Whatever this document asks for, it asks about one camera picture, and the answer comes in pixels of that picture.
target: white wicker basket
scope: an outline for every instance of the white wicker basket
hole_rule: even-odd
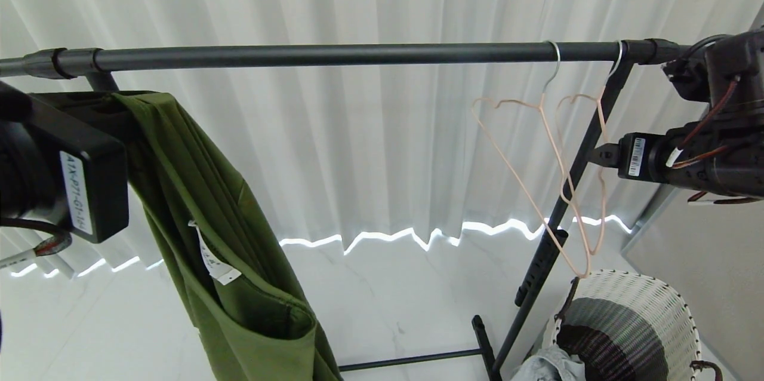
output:
[[[543,346],[578,354],[587,379],[695,380],[709,367],[699,362],[701,341],[690,310],[668,284],[615,270],[573,284],[549,319]]]

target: white curtain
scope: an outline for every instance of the white curtain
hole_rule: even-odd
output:
[[[0,57],[51,47],[614,41],[692,43],[747,30],[764,0],[0,0]],[[609,63],[563,63],[547,112],[562,96],[597,95]],[[363,232],[427,243],[459,237],[464,222],[540,219],[469,112],[476,97],[536,103],[553,63],[168,70],[116,73],[123,90],[175,95],[240,169],[281,239],[340,239]],[[85,81],[8,78],[27,91],[89,90]],[[658,66],[635,68],[609,133],[665,131],[702,106],[680,100]],[[564,109],[572,161],[594,108]],[[559,171],[532,110],[485,108],[481,116],[548,215]],[[655,187],[608,172],[608,212],[633,223]],[[584,213],[598,218],[592,172]],[[49,258],[41,269],[74,275],[160,260],[140,204],[114,239]],[[36,238],[3,231],[17,247]]]

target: white sticker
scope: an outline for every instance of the white sticker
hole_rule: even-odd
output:
[[[69,201],[69,215],[72,225],[89,235],[93,234],[93,223],[90,220],[88,206],[88,190],[85,185],[85,168],[82,160],[67,152],[60,152],[63,185],[66,188],[66,199]]]
[[[207,244],[204,242],[202,231],[200,231],[199,226],[196,225],[196,221],[189,221],[189,226],[196,228],[196,234],[199,235],[199,249],[202,252],[202,261],[204,262],[204,266],[207,267],[207,272],[210,273],[210,276],[218,280],[222,285],[226,285],[237,279],[241,275],[241,272],[234,269],[233,266],[222,262],[212,253],[212,251],[210,251],[210,248],[207,247]]]
[[[634,139],[634,147],[631,149],[631,161],[629,163],[629,175],[639,177],[639,171],[642,169],[642,157],[645,154],[644,138]]]

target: white tile floor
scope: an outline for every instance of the white tile floor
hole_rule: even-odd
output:
[[[595,267],[629,269],[623,233],[608,226]],[[581,259],[578,235],[567,247]],[[516,313],[513,299],[535,251],[516,232],[469,232],[458,247],[427,253],[411,239],[365,241],[347,256],[338,244],[285,247],[340,364],[475,348],[472,316],[485,321],[498,351]],[[518,364],[572,278],[552,271],[504,367]],[[69,281],[0,275],[0,379],[212,380],[205,355],[166,269],[98,269]],[[346,373],[347,381],[485,380],[480,357]]]

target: silver hanger hook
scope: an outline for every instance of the silver hanger hook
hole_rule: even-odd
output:
[[[614,73],[616,73],[616,69],[620,66],[620,60],[623,58],[623,41],[618,41],[618,60],[616,60],[615,63],[613,63],[613,68],[611,69],[611,73],[608,74],[608,79],[613,76]]]
[[[549,44],[552,44],[552,47],[554,47],[554,51],[557,53],[557,67],[554,68],[554,73],[545,82],[544,88],[543,90],[541,90],[541,93],[546,93],[546,89],[549,87],[549,82],[552,82],[552,79],[555,79],[557,77],[557,72],[560,71],[560,63],[562,63],[562,55],[560,54],[560,46],[557,45],[557,42],[554,42],[554,41],[546,41],[546,42],[549,42]]]

